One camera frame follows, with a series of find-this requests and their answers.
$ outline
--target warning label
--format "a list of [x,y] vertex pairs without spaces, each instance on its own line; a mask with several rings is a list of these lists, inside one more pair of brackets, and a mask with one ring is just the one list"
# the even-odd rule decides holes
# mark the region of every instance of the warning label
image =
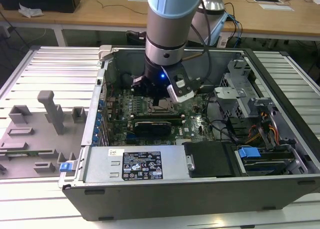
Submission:
[[163,179],[160,151],[124,152],[122,179],[125,181]]

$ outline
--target yellow wire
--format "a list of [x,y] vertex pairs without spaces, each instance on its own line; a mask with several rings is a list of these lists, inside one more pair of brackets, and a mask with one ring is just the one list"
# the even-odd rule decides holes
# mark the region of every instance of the yellow wire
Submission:
[[254,137],[252,137],[250,140],[247,140],[247,141],[245,142],[245,144],[248,144],[248,143],[254,141],[254,140],[257,139],[258,137],[260,137],[260,133],[258,133],[258,134],[255,135]]

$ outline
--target silver metal frame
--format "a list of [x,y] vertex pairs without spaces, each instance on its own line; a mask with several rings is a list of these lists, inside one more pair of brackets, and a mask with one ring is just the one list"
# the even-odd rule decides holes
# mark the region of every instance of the silver metal frame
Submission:
[[[150,226],[154,229],[204,229],[255,225],[256,229],[316,229],[320,224],[320,193],[305,195],[282,210],[90,222],[81,217],[59,190],[58,179],[47,177],[1,180],[0,191],[4,194],[0,198],[0,205],[5,209],[1,213],[0,228],[45,228],[48,225],[57,228],[65,225],[78,229],[149,229]],[[66,178],[66,181],[72,180],[73,177]]]
[[[125,48],[125,47],[115,47],[113,48],[113,50],[144,50],[144,48]],[[193,49],[186,49],[186,51],[200,51],[200,50],[193,50]],[[239,51],[239,50],[209,50],[210,52],[240,52],[244,55],[243,51]],[[297,140],[300,142],[300,144],[302,145],[302,147],[305,149],[306,153],[308,153],[308,155],[310,156],[311,160],[314,162],[315,166],[318,168],[318,170],[320,170],[320,162],[316,159],[315,155],[312,153],[312,151],[310,150],[310,148],[307,146],[307,144],[305,143],[305,141],[302,139],[302,137],[300,136],[300,134],[298,133],[297,129],[293,126],[292,122],[289,120],[288,116],[284,113],[284,110],[282,109],[282,107],[280,106],[280,104],[277,102],[277,100],[275,99],[275,97],[271,94],[271,92],[268,90],[267,85],[263,82],[262,78],[259,76],[259,73],[257,72],[257,70],[255,69],[255,67],[253,66],[253,64],[251,63],[251,61],[244,56],[244,59],[247,61],[247,63],[250,65],[251,69],[253,70],[254,74],[256,75],[257,79],[259,79],[262,83],[262,85],[264,86],[264,88],[266,89],[266,91],[268,92],[268,94],[270,95],[270,98],[272,99],[272,101],[274,102],[274,104],[276,105],[276,107],[278,108],[279,112],[282,114],[283,118],[285,119],[285,121],[288,123],[288,125],[290,126],[290,128],[292,129],[294,135],[296,136]],[[105,63],[105,69],[107,68],[108,63],[110,62],[110,60],[106,61]],[[92,129],[90,129],[90,132],[93,132],[93,125],[91,125],[90,127]],[[82,173],[83,171],[86,170],[86,163],[81,164],[81,168],[79,169],[79,171]],[[271,180],[271,179],[289,179],[289,178],[312,178],[316,175],[320,175],[320,174],[298,174],[298,175],[276,175],[276,176],[252,176],[252,177],[233,177],[232,179],[230,178],[193,178],[192,180],[174,180],[174,181],[166,181],[166,180],[157,180],[157,181],[130,181],[131,185],[140,185],[140,184],[170,184],[170,183],[200,183],[200,182],[234,182],[234,181],[253,181],[253,180]],[[92,186],[92,187],[96,187],[96,186],[112,186],[112,185],[123,185],[123,182],[112,182],[112,183],[86,183],[81,181],[81,178],[77,178],[72,185],[74,187],[83,187],[83,186]]]

